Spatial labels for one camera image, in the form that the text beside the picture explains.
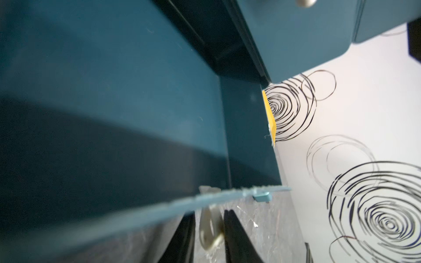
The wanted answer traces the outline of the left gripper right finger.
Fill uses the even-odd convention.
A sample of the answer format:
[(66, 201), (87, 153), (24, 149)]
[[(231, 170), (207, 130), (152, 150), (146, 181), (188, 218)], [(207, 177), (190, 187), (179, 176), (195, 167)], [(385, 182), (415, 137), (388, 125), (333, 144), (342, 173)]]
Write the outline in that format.
[(225, 258), (227, 263), (262, 263), (233, 210), (224, 210)]

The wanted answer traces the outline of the teal plug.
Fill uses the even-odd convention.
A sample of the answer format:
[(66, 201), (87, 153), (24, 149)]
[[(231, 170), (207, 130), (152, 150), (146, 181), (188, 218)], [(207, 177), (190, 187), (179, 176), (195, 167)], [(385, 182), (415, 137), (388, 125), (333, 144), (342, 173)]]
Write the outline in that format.
[(269, 203), (272, 201), (273, 196), (270, 192), (264, 192), (264, 193), (260, 193), (257, 195), (253, 195), (253, 199), (256, 202), (264, 202), (264, 203)]

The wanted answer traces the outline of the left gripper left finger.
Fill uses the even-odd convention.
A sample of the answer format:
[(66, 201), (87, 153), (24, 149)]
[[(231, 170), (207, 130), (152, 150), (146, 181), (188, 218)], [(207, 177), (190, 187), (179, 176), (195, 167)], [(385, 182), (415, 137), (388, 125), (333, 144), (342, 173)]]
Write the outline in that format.
[(185, 214), (158, 263), (193, 263), (195, 230), (195, 213)]

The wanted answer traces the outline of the teal drawer cabinet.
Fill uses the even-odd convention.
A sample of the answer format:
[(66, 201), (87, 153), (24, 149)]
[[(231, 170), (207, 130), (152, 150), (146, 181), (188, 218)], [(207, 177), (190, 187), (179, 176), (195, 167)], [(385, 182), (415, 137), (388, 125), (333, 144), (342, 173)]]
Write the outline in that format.
[(1, 262), (278, 191), (316, 260), (420, 262), (420, 22), (420, 1), (2, 1)]

